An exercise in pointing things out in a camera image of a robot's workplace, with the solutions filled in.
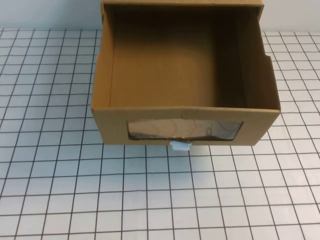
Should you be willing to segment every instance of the white grid background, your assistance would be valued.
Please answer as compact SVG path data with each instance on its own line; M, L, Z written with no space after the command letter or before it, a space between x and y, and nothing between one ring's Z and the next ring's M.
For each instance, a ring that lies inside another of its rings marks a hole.
M320 34L262 35L282 115L179 152L103 146L100 31L0 29L0 240L320 239Z

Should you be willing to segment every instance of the clear plastic window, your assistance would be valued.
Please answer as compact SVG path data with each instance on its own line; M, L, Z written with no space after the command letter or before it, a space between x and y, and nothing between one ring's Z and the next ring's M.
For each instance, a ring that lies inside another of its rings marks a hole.
M149 119L128 121L131 140L232 141L243 121Z

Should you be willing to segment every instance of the pull tab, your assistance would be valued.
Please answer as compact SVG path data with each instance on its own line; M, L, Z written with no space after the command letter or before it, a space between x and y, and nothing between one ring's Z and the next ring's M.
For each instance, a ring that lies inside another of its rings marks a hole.
M176 151L189 151L192 143L171 141L170 145L172 146L172 149Z

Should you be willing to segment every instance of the corrugated cardboard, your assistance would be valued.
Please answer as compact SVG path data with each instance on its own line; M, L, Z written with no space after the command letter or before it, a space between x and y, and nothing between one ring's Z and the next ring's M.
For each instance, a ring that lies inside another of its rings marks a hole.
M255 145L280 114L262 9L260 0L102 0L91 109L104 143ZM183 120L240 129L234 139L163 135L169 121L190 126Z

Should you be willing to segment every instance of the box front panel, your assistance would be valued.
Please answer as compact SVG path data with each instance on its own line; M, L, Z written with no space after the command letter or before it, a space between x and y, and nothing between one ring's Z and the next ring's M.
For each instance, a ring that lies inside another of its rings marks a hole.
M168 145L175 140L193 145L253 146L279 114L277 110L214 107L93 111L108 145Z

